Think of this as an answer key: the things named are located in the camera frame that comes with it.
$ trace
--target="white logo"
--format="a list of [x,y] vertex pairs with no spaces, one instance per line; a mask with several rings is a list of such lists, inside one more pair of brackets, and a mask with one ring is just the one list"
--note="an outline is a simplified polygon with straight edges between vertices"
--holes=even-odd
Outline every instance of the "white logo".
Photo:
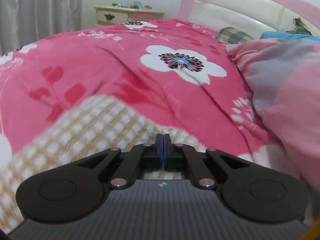
[[160,187],[163,187],[164,185],[167,185],[165,182],[158,184]]

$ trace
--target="curtain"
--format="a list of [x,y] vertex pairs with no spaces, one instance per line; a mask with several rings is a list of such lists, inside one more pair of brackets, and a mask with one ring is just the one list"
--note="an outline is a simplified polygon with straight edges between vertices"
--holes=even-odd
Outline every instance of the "curtain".
[[0,54],[81,27],[82,0],[0,0]]

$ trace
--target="cushioned headboard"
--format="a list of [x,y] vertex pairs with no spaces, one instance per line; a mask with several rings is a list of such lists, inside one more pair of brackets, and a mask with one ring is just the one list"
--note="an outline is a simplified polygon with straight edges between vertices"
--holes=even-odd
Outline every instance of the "cushioned headboard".
[[320,36],[315,25],[272,0],[194,0],[188,21],[214,30],[236,27],[258,39],[265,31],[291,30],[297,17]]

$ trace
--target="nightstand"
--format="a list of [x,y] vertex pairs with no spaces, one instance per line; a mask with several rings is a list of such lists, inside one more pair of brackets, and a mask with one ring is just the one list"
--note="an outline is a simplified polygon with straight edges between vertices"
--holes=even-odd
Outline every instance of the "nightstand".
[[130,21],[161,20],[164,13],[147,9],[96,6],[97,25],[112,25]]

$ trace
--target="blue pillow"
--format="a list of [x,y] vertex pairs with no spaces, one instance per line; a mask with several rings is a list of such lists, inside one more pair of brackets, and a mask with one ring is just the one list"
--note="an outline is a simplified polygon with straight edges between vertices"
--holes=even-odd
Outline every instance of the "blue pillow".
[[320,41],[319,36],[310,36],[305,34],[290,34],[286,32],[264,32],[260,39],[266,39],[266,38],[279,38],[279,39],[285,39],[285,40],[297,40],[297,39],[307,39],[312,41]]

